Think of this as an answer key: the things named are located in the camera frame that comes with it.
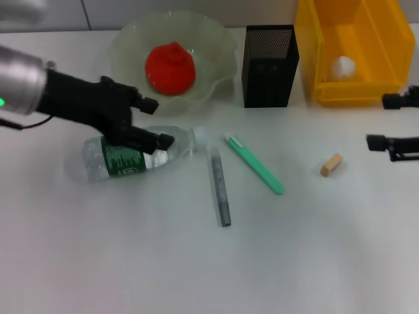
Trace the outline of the wavy glass fruit bowl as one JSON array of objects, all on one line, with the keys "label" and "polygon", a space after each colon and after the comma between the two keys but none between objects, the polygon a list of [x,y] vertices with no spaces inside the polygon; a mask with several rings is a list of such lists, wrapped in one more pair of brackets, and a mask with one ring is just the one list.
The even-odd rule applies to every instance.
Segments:
[{"label": "wavy glass fruit bowl", "polygon": [[[192,86],[176,96],[165,96],[147,80],[145,62],[152,49],[179,43],[192,57],[196,78]],[[237,72],[237,42],[223,25],[191,11],[157,12],[124,26],[108,50],[115,81],[136,87],[158,101],[156,114],[175,116],[208,101],[220,83]]]}]

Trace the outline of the grey pen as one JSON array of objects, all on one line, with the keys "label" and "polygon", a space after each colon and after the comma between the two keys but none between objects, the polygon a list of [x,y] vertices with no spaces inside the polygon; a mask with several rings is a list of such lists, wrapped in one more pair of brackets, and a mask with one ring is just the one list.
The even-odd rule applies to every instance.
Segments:
[{"label": "grey pen", "polygon": [[213,187],[215,190],[215,199],[219,210],[221,226],[226,228],[231,226],[230,208],[228,202],[225,177],[223,173],[223,165],[221,154],[217,147],[210,147],[208,151],[209,164],[213,179]]}]

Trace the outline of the clear green-label water bottle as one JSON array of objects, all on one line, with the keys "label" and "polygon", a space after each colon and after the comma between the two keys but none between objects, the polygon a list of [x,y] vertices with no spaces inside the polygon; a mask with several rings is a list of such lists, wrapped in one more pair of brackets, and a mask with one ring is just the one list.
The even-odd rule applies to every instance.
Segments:
[{"label": "clear green-label water bottle", "polygon": [[146,130],[171,135],[174,143],[167,151],[145,154],[126,147],[114,147],[102,137],[85,141],[82,155],[89,181],[100,182],[160,169],[188,154],[205,152],[208,147],[208,135],[203,127],[186,130],[176,126],[149,126]]}]

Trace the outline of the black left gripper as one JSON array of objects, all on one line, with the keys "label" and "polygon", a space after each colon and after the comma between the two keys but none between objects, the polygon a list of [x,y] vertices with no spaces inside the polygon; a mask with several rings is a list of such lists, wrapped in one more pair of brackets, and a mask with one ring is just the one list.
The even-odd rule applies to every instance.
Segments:
[{"label": "black left gripper", "polygon": [[88,82],[54,70],[46,71],[45,113],[91,126],[113,144],[130,144],[147,154],[167,151],[175,141],[173,136],[132,126],[131,107],[154,114],[158,106],[157,100],[109,77]]}]

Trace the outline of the red-orange fruit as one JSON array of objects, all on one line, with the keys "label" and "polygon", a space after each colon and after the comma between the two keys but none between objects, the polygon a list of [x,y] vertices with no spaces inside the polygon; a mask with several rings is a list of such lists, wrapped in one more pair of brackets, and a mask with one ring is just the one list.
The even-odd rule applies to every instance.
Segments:
[{"label": "red-orange fruit", "polygon": [[196,79],[193,58],[178,42],[153,48],[145,62],[145,74],[157,92],[168,96],[186,92]]}]

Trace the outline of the green pen with white clip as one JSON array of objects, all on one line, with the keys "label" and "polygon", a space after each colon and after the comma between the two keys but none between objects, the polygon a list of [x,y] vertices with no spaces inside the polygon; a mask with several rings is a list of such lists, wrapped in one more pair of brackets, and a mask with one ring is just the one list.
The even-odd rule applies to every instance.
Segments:
[{"label": "green pen with white clip", "polygon": [[258,175],[258,177],[277,195],[285,192],[284,185],[235,135],[224,135],[226,144]]}]

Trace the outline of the yellow plastic bin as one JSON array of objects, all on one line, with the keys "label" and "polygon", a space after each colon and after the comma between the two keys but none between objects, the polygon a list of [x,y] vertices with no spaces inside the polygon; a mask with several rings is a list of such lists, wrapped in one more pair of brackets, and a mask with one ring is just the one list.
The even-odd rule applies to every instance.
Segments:
[{"label": "yellow plastic bin", "polygon": [[[398,0],[299,0],[294,23],[306,94],[324,107],[370,107],[407,83],[415,38]],[[356,73],[335,80],[340,56]]]}]

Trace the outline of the black mesh pen holder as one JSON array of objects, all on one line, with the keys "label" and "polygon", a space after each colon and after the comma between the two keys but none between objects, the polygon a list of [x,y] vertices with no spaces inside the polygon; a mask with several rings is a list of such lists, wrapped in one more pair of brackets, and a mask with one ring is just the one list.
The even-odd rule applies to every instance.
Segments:
[{"label": "black mesh pen holder", "polygon": [[247,26],[242,66],[244,107],[287,107],[298,64],[293,25]]}]

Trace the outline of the small wooden cork block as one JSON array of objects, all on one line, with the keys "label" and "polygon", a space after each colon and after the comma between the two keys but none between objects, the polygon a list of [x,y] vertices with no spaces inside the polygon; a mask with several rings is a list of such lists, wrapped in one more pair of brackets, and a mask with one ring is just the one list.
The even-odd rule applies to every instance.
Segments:
[{"label": "small wooden cork block", "polygon": [[320,175],[323,177],[328,177],[332,172],[340,165],[342,161],[342,156],[338,153],[334,154],[330,159],[328,159],[320,169]]}]

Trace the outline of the white paper ball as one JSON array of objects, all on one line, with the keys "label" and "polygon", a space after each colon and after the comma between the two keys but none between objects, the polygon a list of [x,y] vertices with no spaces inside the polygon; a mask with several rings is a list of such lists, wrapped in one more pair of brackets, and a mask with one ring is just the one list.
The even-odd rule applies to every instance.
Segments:
[{"label": "white paper ball", "polygon": [[356,73],[356,63],[347,56],[340,56],[331,64],[331,75],[335,80],[352,78]]}]

